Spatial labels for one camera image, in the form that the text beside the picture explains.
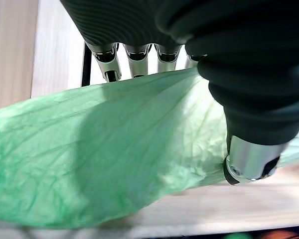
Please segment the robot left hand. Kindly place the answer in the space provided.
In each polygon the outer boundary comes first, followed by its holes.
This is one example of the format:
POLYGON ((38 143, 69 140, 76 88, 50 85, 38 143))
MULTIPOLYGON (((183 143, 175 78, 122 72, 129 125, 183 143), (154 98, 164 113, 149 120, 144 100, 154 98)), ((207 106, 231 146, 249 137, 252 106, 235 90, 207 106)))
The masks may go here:
POLYGON ((197 60, 227 123, 226 180, 271 175, 299 132, 299 0, 64 0, 89 48, 108 65, 111 43, 154 43, 197 60))

